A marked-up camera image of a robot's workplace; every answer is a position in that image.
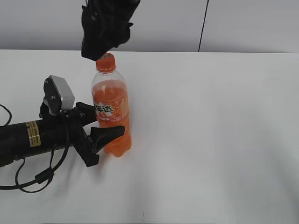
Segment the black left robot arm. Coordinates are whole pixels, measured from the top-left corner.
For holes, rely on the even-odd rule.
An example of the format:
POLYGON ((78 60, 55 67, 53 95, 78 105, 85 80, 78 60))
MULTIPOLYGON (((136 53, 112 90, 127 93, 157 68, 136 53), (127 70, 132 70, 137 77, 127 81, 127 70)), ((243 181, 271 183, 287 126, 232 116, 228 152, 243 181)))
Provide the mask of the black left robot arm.
POLYGON ((14 161, 74 147, 87 167, 99 163, 98 152, 125 133, 124 126, 109 128, 92 127, 90 135, 84 126, 96 121, 91 105, 76 103, 69 111, 50 115, 46 105, 41 106, 42 119, 0 128, 0 165, 4 167, 14 161))

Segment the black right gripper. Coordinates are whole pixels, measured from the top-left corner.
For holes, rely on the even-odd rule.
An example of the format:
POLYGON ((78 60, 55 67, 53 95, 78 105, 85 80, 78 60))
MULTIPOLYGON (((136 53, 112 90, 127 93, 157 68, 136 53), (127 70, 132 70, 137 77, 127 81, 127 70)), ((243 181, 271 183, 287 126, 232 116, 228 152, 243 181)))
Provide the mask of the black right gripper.
POLYGON ((130 21, 139 0, 86 0, 82 6, 81 56, 97 61, 131 37, 130 21))

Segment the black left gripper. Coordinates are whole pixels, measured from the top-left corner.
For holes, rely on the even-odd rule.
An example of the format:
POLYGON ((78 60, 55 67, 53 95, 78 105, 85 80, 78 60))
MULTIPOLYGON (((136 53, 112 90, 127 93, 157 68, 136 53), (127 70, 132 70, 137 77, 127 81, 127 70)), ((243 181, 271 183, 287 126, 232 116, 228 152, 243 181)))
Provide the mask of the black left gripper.
POLYGON ((65 112, 51 116, 44 103, 40 107, 41 120, 38 121, 41 145, 38 153, 43 154, 51 150, 74 147, 87 167, 97 165, 97 153, 110 142, 125 133, 124 126, 108 128, 92 127, 89 141, 83 127, 97 121, 95 107, 82 102, 65 112))

